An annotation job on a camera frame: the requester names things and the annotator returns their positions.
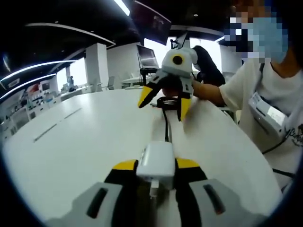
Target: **ceiling light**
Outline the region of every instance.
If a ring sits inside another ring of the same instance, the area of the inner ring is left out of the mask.
[[[17,74],[19,74],[19,73],[21,73],[21,72],[26,71],[26,70],[30,70],[30,69],[33,69],[33,68],[36,68],[36,67],[39,67],[39,66],[57,64],[57,63],[64,63],[64,62],[75,62],[75,60],[51,61],[51,62],[46,62],[46,63],[42,63],[42,64],[32,65],[32,66],[26,67],[26,68],[24,68],[24,69],[18,70],[18,71],[16,71],[16,72],[13,72],[13,73],[7,75],[6,77],[2,78],[2,79],[0,80],[0,82],[4,81],[5,79],[11,78],[12,76],[15,76],[15,75],[17,75]]]
[[[224,39],[224,36],[222,36],[221,38],[215,40],[215,43],[217,43],[217,42],[219,42],[219,41],[221,41],[221,40],[223,40],[223,39]]]
[[[3,96],[0,97],[0,99],[5,98],[5,97],[8,96],[10,93],[16,91],[17,89],[19,89],[19,88],[21,88],[21,87],[23,87],[23,86],[25,86],[25,85],[27,85],[27,84],[30,84],[30,83],[32,83],[32,82],[35,82],[35,81],[40,80],[40,79],[43,79],[43,78],[52,77],[52,76],[54,76],[54,75],[56,75],[56,73],[49,74],[49,75],[46,75],[46,76],[43,76],[43,77],[39,77],[39,78],[33,79],[33,80],[31,80],[31,81],[28,81],[28,82],[26,82],[26,83],[24,83],[24,84],[21,84],[21,85],[15,87],[15,88],[11,89],[9,92],[5,93]]]
[[[124,2],[122,2],[122,0],[114,0],[115,3],[117,3],[117,5],[123,10],[123,12],[129,16],[129,9],[126,7],[126,5],[124,4]]]

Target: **white plastic housing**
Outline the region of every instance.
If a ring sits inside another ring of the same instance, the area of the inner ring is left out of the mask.
[[[172,143],[151,142],[142,153],[136,174],[148,182],[159,180],[167,190],[173,189],[175,155]]]

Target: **black ceiling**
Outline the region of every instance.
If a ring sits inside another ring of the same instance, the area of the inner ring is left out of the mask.
[[[224,25],[228,22],[229,0],[139,1],[171,20],[173,25],[223,31]],[[131,9],[132,0],[123,2]],[[132,20],[114,0],[9,0],[1,3],[1,11],[0,78],[30,65],[64,60],[79,49],[96,42],[110,45],[91,35],[65,28],[25,26],[29,23],[71,26],[92,32],[117,45],[140,40]],[[171,31],[171,35],[177,34],[178,32]],[[20,73],[20,77],[28,81],[46,75],[52,68],[53,66],[40,67],[27,73]],[[0,96],[5,92],[7,91],[0,88]]]

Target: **white pillar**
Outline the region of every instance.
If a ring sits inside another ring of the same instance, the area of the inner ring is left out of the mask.
[[[102,83],[102,86],[107,86],[108,68],[105,45],[94,44],[86,49],[85,69],[88,84]]]

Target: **white round table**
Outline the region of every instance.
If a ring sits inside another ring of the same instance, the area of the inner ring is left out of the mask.
[[[149,105],[139,109],[140,92],[72,97],[34,118],[4,144],[12,180],[42,221],[63,216],[72,201],[104,181],[114,165],[140,159],[150,141],[164,140],[162,111]],[[198,162],[209,179],[236,192],[250,212],[268,215],[276,207],[281,192],[270,166],[231,118],[196,98],[184,122],[175,111],[167,116],[177,157]],[[180,226],[176,202],[169,204],[173,208],[162,212],[164,220],[159,218],[157,226]]]

